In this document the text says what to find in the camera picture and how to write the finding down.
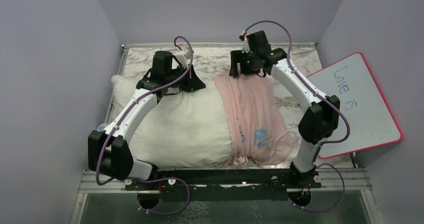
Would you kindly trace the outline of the white pillow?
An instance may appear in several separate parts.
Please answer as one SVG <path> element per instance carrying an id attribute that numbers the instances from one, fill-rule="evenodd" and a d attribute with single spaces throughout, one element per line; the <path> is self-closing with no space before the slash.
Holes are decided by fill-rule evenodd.
<path id="1" fill-rule="evenodd" d="M 161 169 L 208 168 L 226 162 L 232 141 L 213 79 L 194 92 L 172 91 L 142 120 L 129 142 L 132 155 Z"/>

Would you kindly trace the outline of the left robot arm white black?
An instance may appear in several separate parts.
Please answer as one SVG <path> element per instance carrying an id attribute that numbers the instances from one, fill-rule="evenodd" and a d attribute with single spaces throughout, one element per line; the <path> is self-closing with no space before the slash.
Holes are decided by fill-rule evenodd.
<path id="1" fill-rule="evenodd" d="M 88 167 L 97 175 L 112 179 L 138 179 L 144 189 L 157 184 L 154 165 L 136 159 L 130 150 L 130 140 L 147 114 L 168 93 L 169 88 L 183 92 L 204 89 L 193 67 L 193 50 L 180 49 L 173 54 L 156 51 L 152 67 L 136 84 L 134 94 L 118 116 L 101 131 L 88 136 Z"/>

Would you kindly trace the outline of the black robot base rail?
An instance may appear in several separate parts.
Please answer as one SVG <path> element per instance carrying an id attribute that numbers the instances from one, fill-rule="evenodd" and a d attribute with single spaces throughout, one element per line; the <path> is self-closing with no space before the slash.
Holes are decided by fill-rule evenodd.
<path id="1" fill-rule="evenodd" d="M 162 170 L 148 181 L 131 180 L 143 206 L 160 202 L 295 201 L 308 204 L 310 191 L 321 188 L 318 172 L 297 174 L 292 169 Z"/>

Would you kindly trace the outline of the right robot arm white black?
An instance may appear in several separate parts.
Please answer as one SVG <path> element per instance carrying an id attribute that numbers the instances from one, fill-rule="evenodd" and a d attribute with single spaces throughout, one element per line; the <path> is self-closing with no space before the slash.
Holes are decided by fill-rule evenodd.
<path id="1" fill-rule="evenodd" d="M 291 51 L 272 49 L 263 30 L 240 35 L 243 47 L 230 53 L 229 75 L 257 75 L 263 72 L 281 83 L 297 100 L 303 117 L 298 124 L 301 144 L 291 162 L 289 183 L 300 188 L 316 170 L 316 159 L 324 141 L 338 128 L 340 100 L 328 96 L 313 85 L 293 64 Z"/>

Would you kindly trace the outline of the Elsa print pink-lined pillowcase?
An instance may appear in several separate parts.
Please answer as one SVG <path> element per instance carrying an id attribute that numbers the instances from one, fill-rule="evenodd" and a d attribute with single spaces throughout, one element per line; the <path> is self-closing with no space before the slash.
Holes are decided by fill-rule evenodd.
<path id="1" fill-rule="evenodd" d="M 222 99 L 231 138 L 231 154 L 220 166 L 278 165 L 295 146 L 297 137 L 287 132 L 275 104 L 273 87 L 257 75 L 213 78 Z"/>

